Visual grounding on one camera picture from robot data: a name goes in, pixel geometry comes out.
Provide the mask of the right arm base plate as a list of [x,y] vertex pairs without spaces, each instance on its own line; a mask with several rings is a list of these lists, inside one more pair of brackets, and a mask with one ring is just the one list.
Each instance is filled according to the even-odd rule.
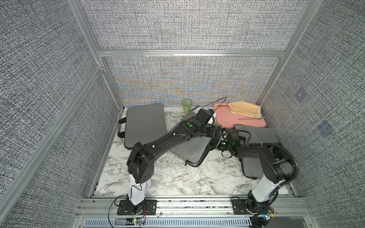
[[246,200],[246,198],[239,197],[230,198],[234,215],[252,215],[247,209]]

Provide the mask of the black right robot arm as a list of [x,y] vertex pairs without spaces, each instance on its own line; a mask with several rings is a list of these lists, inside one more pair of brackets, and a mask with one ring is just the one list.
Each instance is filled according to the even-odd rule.
[[294,156],[283,147],[274,132],[260,134],[260,131],[223,128],[221,151],[229,151],[241,160],[258,158],[263,172],[259,184],[249,191],[245,205],[247,211],[258,215],[275,201],[279,189],[291,182],[299,173]]

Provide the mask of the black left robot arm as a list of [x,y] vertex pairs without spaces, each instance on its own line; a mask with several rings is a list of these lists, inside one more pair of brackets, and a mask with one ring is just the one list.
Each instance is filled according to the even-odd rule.
[[136,143],[127,160],[128,172],[131,178],[130,192],[126,196],[127,205],[133,213],[139,213],[145,201],[146,182],[154,174],[155,161],[170,149],[188,142],[196,137],[207,137],[209,142],[197,162],[188,159],[185,163],[198,167],[202,164],[208,153],[217,149],[217,144],[223,135],[223,128],[215,123],[213,110],[200,109],[195,116],[181,120],[171,132],[152,142]]

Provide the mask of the grey laptop bag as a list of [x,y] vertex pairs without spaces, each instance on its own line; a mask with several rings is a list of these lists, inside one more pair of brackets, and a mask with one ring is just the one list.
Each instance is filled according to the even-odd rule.
[[[275,143],[280,144],[278,136],[273,128],[255,127],[248,125],[235,125],[234,129],[240,137],[245,138],[245,143]],[[254,149],[244,149],[239,154],[239,161],[245,177],[256,180],[263,177],[263,170],[258,152]]]
[[136,143],[146,144],[167,134],[163,104],[129,107],[118,121],[118,137],[131,150]]
[[200,166],[212,150],[210,137],[202,136],[173,147],[170,151],[192,167]]

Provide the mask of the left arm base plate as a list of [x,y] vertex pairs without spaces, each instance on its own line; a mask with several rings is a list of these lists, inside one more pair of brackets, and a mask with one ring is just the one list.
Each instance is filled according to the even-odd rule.
[[117,201],[117,215],[119,216],[143,216],[143,215],[155,215],[157,209],[157,200],[145,199],[138,205],[134,205],[129,200]]

